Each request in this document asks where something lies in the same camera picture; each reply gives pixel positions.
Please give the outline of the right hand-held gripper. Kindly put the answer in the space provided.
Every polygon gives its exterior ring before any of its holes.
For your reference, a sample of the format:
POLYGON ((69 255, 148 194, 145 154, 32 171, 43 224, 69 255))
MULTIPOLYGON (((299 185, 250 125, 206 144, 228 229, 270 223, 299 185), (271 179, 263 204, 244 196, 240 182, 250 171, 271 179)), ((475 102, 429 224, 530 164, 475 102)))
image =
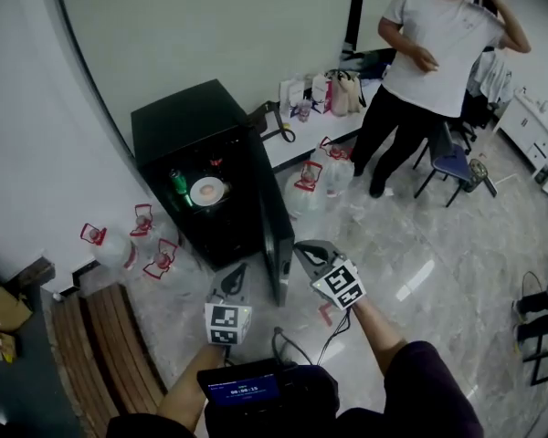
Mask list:
POLYGON ((340 310, 366 294, 358 269, 345 253, 324 240, 304 240, 294 254, 311 280, 311 288, 340 310))

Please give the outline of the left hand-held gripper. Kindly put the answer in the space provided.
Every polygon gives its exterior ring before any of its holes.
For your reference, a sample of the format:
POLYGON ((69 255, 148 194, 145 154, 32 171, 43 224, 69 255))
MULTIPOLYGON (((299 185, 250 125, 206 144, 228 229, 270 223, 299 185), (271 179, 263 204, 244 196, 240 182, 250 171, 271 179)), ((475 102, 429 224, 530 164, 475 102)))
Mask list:
POLYGON ((245 339, 252 317, 249 265, 241 263, 217 275, 205 301, 205 331, 213 345, 235 346, 245 339))

